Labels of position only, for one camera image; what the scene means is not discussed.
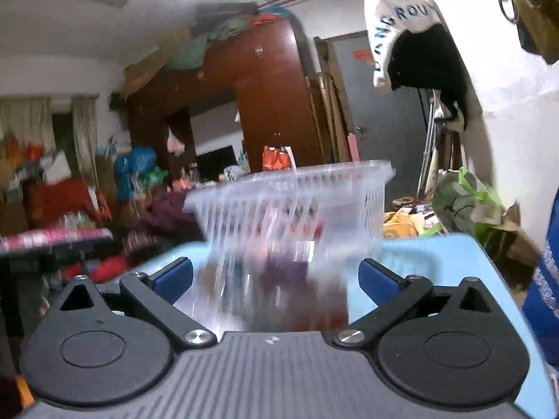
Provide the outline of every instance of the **light blue tabletop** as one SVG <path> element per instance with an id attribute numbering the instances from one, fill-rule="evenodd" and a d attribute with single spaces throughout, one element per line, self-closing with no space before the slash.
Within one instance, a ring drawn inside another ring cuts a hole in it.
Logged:
<path id="1" fill-rule="evenodd" d="M 181 256 L 188 257 L 196 270 L 208 258 L 210 248 L 211 246 L 206 243 L 184 244 L 139 266 L 138 270 L 153 274 Z M 554 419 L 557 416 L 550 379 L 544 368 L 536 340 L 499 272 L 473 238 L 451 235 L 386 240 L 382 243 L 377 259 L 402 277 L 421 274 L 430 279 L 434 285 L 458 285 L 466 276 L 480 278 L 507 314 L 530 355 L 530 370 L 516 399 L 516 405 L 535 419 Z M 351 322 L 376 308 L 374 302 L 359 287 L 357 267 L 356 265 L 353 271 L 355 276 L 348 278 Z"/>

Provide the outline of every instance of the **door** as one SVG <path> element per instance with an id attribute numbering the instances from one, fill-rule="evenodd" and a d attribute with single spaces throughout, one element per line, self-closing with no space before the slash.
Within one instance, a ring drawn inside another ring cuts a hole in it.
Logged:
<path id="1" fill-rule="evenodd" d="M 374 66 L 356 60 L 353 54 L 370 48 L 366 33 L 333 41 L 331 46 L 346 89 L 361 160 L 392 163 L 396 176 L 386 187 L 387 203 L 400 197 L 414 197 L 427 136 L 417 89 L 400 88 L 384 93 L 375 89 Z"/>

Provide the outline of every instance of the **ribbed gray surface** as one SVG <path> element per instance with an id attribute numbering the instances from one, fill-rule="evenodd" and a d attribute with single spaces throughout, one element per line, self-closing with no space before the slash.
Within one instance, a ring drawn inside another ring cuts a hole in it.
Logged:
<path id="1" fill-rule="evenodd" d="M 428 409 L 399 397 L 368 359 L 328 346 L 319 332 L 229 333 L 187 351 L 171 374 L 133 402 L 97 412 L 38 404 L 30 419 L 514 419 L 513 406 L 468 413 Z"/>

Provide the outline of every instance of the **brown cabinet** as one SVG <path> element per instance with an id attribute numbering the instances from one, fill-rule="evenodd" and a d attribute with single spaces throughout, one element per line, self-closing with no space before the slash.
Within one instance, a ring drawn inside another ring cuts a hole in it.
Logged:
<path id="1" fill-rule="evenodd" d="M 156 134 L 155 126 L 165 117 L 223 89 L 235 91 L 253 172 L 261 171 L 263 147 L 269 144 L 290 145 L 299 166 L 325 162 L 319 141 L 319 133 L 324 131 L 317 128 L 325 126 L 326 121 L 322 121 L 323 114 L 317 117 L 313 112 L 295 32 L 288 19 L 254 27 L 214 44 L 199 69 L 157 74 L 129 99 L 129 116 L 135 121 L 130 123 L 132 143 L 144 144 L 146 129 Z M 147 121 L 149 128 L 142 128 L 141 122 Z M 161 143 L 156 145 L 161 157 Z"/>

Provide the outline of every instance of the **curtain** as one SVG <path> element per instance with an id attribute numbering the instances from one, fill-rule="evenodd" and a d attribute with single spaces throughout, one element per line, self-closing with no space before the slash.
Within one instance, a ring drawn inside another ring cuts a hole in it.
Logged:
<path id="1" fill-rule="evenodd" d="M 0 99 L 0 124 L 4 134 L 12 132 L 22 145 L 55 148 L 52 114 L 48 97 Z"/>
<path id="2" fill-rule="evenodd" d="M 79 171 L 86 184 L 99 185 L 95 152 L 97 150 L 97 117 L 94 97 L 75 97 L 72 100 L 74 116 L 74 143 Z"/>

